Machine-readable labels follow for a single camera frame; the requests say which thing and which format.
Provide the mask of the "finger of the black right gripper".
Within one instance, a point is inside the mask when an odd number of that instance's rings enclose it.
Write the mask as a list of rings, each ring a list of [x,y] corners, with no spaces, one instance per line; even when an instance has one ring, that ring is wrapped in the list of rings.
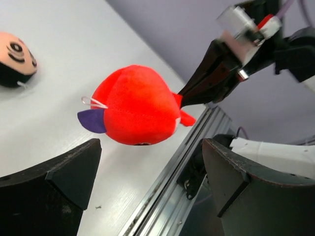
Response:
[[[228,46],[215,39],[200,65],[179,92],[181,105],[189,106],[223,101],[241,82],[241,63]]]

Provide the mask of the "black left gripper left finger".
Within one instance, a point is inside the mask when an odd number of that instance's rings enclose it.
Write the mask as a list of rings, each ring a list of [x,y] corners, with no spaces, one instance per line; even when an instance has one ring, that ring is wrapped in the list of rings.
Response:
[[[99,139],[0,179],[2,236],[75,236],[101,157]]]

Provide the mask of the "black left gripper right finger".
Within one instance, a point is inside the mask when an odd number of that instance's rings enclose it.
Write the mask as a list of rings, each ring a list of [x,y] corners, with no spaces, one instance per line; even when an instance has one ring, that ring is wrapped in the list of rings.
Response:
[[[202,152],[225,235],[314,235],[313,179],[270,169],[213,139],[203,140]]]

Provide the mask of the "red shark plush back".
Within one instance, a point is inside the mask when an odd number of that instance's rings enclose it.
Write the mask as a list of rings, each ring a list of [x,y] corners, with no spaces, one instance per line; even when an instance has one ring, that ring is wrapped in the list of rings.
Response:
[[[155,145],[170,138],[181,124],[196,119],[182,110],[183,96],[171,91],[163,78],[143,65],[120,68],[105,78],[80,111],[80,124],[130,146]]]

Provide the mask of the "cartoon boy doll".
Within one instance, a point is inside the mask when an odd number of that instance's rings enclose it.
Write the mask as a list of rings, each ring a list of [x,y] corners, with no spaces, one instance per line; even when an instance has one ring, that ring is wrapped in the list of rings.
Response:
[[[0,85],[23,86],[37,72],[37,61],[27,45],[7,32],[0,33]]]

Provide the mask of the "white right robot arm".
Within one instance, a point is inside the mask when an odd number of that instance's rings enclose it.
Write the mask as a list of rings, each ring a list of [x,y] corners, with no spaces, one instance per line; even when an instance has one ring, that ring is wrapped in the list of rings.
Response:
[[[224,1],[196,0],[192,6],[196,12],[184,23],[181,43],[184,79],[220,34],[215,17]],[[233,141],[233,151],[278,171],[315,176],[315,95],[289,73],[275,76],[268,67],[241,83],[218,106],[250,137]]]

